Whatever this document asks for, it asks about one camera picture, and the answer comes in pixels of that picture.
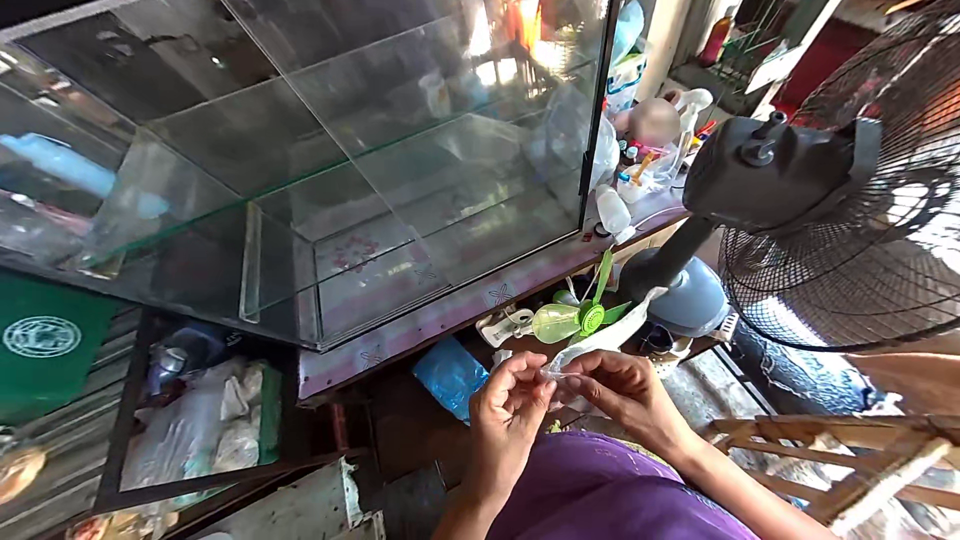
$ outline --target green bag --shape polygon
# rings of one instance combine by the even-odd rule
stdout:
[[[0,272],[0,424],[16,426],[84,388],[118,303]]]

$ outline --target fan guard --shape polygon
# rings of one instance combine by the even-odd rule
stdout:
[[[721,279],[774,341],[855,351],[960,326],[960,1],[904,19],[845,62],[792,124],[880,120],[873,177],[776,237],[725,229]]]

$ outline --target purple shirt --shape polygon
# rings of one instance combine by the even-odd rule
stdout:
[[[669,467],[587,431],[538,439],[487,537],[756,539]]]

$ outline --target electric fan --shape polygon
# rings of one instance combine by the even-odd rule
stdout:
[[[693,215],[632,258],[622,286],[633,300],[657,285],[682,295],[722,226],[719,280],[768,339],[855,351],[955,328],[958,155],[960,1],[941,0],[845,62],[789,125],[781,112],[726,121],[688,172]],[[684,309],[670,305],[666,318]]]

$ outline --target green fan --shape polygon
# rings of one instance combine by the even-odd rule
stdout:
[[[615,323],[630,307],[630,302],[617,307],[605,309],[600,305],[600,297],[607,288],[610,271],[613,267],[613,252],[609,249],[604,252],[600,261],[600,269],[594,278],[597,280],[597,290],[592,300],[576,303],[576,297],[569,291],[557,291],[554,295],[555,304],[547,304],[534,314],[532,326],[534,336],[543,343],[556,343],[573,336],[571,343],[593,334],[603,325]]]

